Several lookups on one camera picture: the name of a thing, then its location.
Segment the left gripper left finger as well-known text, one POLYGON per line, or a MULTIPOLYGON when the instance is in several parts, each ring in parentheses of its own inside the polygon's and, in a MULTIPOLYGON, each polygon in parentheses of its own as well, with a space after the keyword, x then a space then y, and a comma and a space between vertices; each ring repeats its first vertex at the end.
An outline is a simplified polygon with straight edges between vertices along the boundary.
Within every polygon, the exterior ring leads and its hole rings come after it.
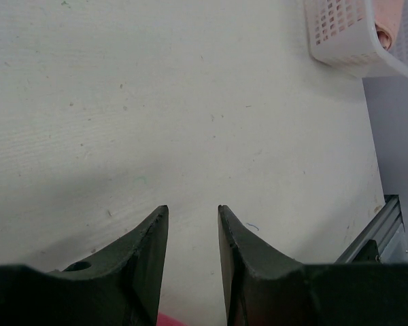
POLYGON ((155 325, 169 209, 63 271, 0 266, 0 325, 155 325))

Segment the black cloth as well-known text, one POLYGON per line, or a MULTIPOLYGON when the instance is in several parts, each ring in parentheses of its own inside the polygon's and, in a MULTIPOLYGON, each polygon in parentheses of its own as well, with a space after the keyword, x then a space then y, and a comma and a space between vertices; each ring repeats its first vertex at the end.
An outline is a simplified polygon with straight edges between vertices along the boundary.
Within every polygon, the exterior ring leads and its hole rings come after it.
POLYGON ((163 313, 158 313, 156 326, 186 326, 184 323, 180 322, 173 317, 167 316, 163 313))

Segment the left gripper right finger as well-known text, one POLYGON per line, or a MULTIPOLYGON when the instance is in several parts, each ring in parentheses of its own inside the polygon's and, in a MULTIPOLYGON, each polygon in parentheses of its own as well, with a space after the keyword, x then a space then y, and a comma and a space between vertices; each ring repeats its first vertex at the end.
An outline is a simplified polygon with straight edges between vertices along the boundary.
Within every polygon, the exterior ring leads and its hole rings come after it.
POLYGON ((218 238, 229 325, 408 325, 408 264, 302 264, 226 205, 218 238))

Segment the pink towel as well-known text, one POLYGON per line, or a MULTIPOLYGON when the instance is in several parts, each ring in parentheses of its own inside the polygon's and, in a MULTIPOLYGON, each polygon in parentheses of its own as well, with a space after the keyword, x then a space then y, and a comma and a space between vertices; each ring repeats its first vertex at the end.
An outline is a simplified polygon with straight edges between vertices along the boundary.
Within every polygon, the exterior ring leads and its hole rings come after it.
MULTIPOLYGON (((335 36, 365 18, 366 1, 326 1, 320 12, 322 32, 335 36)), ((373 21, 382 48, 390 50, 397 40, 405 1, 371 1, 373 21)))

